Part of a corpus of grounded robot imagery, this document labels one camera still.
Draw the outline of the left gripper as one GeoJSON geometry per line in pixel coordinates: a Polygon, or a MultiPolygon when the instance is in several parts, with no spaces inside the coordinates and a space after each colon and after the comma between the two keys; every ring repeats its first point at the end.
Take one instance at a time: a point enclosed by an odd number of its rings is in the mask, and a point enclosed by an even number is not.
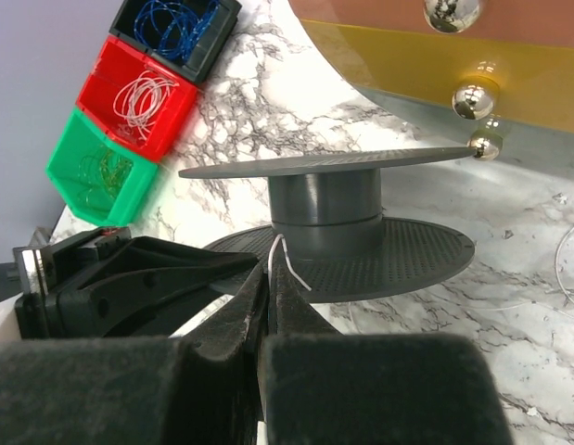
{"type": "Polygon", "coordinates": [[[57,287],[101,260],[105,261],[82,287],[82,296],[98,320],[152,313],[183,293],[254,266],[250,253],[214,252],[147,236],[131,238],[128,227],[98,227],[53,245],[14,248],[22,291],[15,302],[21,337],[63,337],[57,320],[57,287]]]}

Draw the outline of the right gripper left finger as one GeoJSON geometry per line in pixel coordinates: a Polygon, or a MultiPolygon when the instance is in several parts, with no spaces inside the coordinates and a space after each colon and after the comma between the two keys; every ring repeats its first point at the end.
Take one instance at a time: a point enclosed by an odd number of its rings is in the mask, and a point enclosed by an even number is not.
{"type": "Polygon", "coordinates": [[[267,315],[267,273],[258,263],[236,295],[182,338],[182,345],[210,362],[230,362],[258,337],[267,315]]]}

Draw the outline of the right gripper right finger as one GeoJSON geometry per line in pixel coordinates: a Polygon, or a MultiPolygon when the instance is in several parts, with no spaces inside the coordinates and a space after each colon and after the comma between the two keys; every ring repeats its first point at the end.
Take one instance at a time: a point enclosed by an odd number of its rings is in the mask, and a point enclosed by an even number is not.
{"type": "Polygon", "coordinates": [[[301,295],[288,269],[282,245],[269,253],[269,333],[271,335],[339,335],[301,295]]]}

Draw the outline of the black cable spool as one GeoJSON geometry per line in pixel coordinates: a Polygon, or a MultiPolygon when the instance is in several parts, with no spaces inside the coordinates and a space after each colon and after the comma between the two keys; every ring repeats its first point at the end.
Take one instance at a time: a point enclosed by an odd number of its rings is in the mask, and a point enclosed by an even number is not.
{"type": "Polygon", "coordinates": [[[259,159],[190,168],[193,180],[264,178],[271,222],[213,241],[213,251],[268,261],[282,235],[310,303],[379,299],[436,285],[462,272],[475,245],[447,226],[385,216],[386,168],[463,159],[466,146],[259,159]]]}

